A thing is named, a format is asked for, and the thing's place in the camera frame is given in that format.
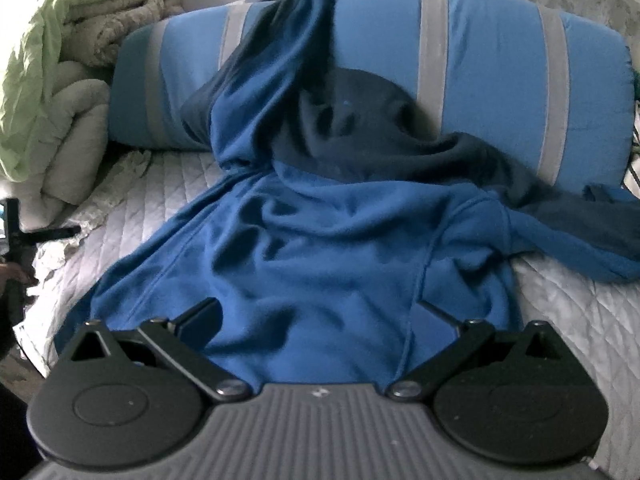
ribbed gray surface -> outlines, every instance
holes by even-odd
[[[34,480],[597,480],[585,464],[512,472],[459,450],[422,407],[368,384],[264,387],[214,410],[199,436],[156,464],[113,474],[49,464]]]

black device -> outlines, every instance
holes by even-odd
[[[6,198],[0,200],[0,206],[4,221],[4,238],[0,238],[0,254],[6,262],[15,262],[25,270],[31,269],[37,244],[71,238],[80,232],[79,226],[25,232],[20,228],[20,201],[17,198]],[[24,319],[26,286],[9,280],[1,303],[10,325],[20,323]]]
[[[469,320],[385,392],[252,392],[188,346],[219,330],[221,310],[210,298],[129,332],[85,323],[30,403],[46,462],[28,478],[607,478],[588,458],[607,425],[606,401],[546,322],[511,333]]]

gray fabric panel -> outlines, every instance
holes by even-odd
[[[424,114],[421,126],[433,137],[442,129],[448,43],[449,1],[422,0],[417,101]]]
[[[145,101],[146,122],[149,132],[155,139],[157,147],[168,146],[166,130],[162,120],[162,105],[160,97],[160,51],[162,38],[169,20],[154,25],[149,37],[145,63]]]
[[[539,7],[546,46],[546,127],[540,150],[538,176],[554,184],[562,164],[569,121],[569,57],[560,15]]]
[[[225,30],[222,32],[222,45],[220,46],[220,57],[218,58],[218,70],[231,56],[242,40],[242,29],[244,20],[251,4],[233,4],[229,6],[226,15]]]

blue bolster with gray stripes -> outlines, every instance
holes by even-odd
[[[206,150],[180,107],[238,46],[268,3],[190,12],[122,45],[110,137],[144,148]],[[426,136],[463,131],[540,178],[580,192],[618,186],[634,123],[623,38],[525,0],[337,0],[334,61],[414,96]]]

white quilted blanket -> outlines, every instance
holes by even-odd
[[[57,355],[52,337],[69,308],[117,259],[135,250],[171,215],[215,184],[222,173],[208,153],[155,153],[146,175],[92,231],[16,327],[30,360],[46,375]],[[36,261],[47,267],[47,251]],[[640,283],[601,285],[548,258],[513,263],[525,321],[559,329],[609,403],[609,426],[596,461],[617,480],[640,478]]]

